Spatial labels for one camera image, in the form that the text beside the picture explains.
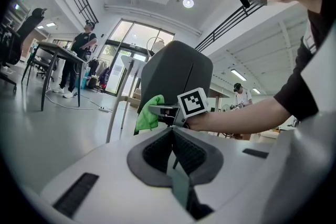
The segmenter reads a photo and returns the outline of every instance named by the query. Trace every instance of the white sneaker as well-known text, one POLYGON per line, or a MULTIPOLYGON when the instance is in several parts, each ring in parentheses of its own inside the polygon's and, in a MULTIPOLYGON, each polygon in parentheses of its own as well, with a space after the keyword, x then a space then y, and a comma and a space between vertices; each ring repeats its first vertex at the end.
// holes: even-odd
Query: white sneaker
POLYGON ((64 93, 64 89, 58 86, 57 88, 53 89, 53 92, 64 93))
POLYGON ((74 97, 74 95, 72 94, 72 92, 67 92, 67 93, 63 94, 63 97, 64 98, 72 98, 72 97, 74 97))

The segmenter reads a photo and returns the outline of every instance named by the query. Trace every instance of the gray floor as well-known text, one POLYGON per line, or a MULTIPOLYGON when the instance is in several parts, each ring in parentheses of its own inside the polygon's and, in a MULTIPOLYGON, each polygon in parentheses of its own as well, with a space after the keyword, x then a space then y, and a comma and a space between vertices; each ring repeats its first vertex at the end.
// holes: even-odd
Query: gray floor
MULTIPOLYGON (((42 188, 62 170, 105 143, 111 113, 98 110, 66 109, 45 100, 40 110, 43 80, 30 74, 21 84, 23 68, 14 66, 9 77, 13 86, 0 80, 1 149, 20 184, 40 193, 42 188)), ((77 98, 65 99, 48 92, 55 102, 77 108, 77 98)), ((91 103, 113 107, 114 97, 83 90, 81 107, 97 108, 91 103)), ((121 102, 115 117, 111 141, 131 137, 137 119, 136 109, 128 108, 123 130, 120 129, 125 102, 121 102)))

